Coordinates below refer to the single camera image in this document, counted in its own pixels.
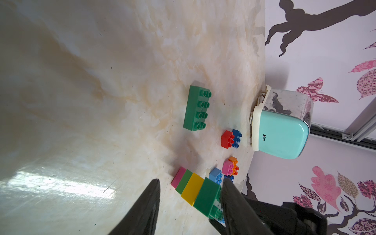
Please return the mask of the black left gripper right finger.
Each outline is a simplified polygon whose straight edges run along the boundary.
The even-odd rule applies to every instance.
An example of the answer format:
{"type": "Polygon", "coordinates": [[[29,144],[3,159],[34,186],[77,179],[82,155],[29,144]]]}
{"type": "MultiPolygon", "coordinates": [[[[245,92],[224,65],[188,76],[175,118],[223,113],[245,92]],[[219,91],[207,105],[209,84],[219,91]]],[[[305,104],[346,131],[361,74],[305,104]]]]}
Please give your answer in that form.
{"type": "Polygon", "coordinates": [[[223,180],[221,205],[226,235],[272,234],[230,179],[223,180]]]}

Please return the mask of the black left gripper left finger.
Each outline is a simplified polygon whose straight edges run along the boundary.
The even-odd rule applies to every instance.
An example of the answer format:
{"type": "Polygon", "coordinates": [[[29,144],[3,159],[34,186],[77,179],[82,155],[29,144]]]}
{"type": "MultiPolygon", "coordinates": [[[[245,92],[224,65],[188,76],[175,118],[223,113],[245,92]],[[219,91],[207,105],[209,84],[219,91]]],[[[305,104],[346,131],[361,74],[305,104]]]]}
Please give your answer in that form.
{"type": "Polygon", "coordinates": [[[160,205],[160,180],[153,179],[134,205],[109,233],[111,235],[153,235],[160,205]]]}

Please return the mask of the yellow lego brick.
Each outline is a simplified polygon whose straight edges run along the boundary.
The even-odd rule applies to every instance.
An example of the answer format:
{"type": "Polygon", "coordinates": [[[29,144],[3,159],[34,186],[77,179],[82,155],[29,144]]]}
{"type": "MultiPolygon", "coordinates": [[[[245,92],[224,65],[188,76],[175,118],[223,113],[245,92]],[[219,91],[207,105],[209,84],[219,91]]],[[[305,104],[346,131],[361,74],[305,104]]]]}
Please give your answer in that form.
{"type": "Polygon", "coordinates": [[[201,190],[201,187],[204,183],[204,179],[193,173],[188,183],[186,184],[185,189],[183,190],[181,197],[188,202],[191,206],[194,205],[197,196],[201,190]]]}

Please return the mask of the light green lego brick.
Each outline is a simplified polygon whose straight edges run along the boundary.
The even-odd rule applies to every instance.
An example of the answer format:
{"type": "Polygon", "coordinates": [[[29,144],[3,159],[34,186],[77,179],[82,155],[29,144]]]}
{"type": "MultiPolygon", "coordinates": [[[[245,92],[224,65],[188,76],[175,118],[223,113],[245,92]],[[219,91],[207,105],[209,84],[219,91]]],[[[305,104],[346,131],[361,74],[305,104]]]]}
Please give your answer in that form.
{"type": "Polygon", "coordinates": [[[186,188],[191,176],[192,172],[190,170],[186,170],[185,174],[183,175],[182,179],[180,180],[177,188],[175,189],[179,194],[182,194],[184,189],[186,188]]]}

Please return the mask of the red 2x2 lego brick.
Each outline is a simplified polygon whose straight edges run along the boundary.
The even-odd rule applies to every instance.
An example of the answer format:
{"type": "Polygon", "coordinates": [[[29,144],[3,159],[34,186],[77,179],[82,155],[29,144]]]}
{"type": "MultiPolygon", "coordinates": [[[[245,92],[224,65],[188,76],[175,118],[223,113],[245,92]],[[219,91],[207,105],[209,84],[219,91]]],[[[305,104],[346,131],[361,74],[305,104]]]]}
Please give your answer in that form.
{"type": "Polygon", "coordinates": [[[226,130],[221,136],[221,146],[225,149],[231,148],[235,143],[234,138],[233,132],[226,130]]]}

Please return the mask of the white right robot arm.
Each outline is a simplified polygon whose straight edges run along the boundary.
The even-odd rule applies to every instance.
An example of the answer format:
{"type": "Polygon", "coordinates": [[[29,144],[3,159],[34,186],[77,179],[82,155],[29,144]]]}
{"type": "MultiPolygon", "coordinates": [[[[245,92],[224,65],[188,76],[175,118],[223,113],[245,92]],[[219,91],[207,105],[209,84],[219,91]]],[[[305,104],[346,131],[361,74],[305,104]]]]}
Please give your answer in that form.
{"type": "Polygon", "coordinates": [[[284,202],[281,206],[243,197],[240,212],[227,207],[226,225],[210,219],[221,235],[325,235],[327,219],[312,208],[284,202]]]}

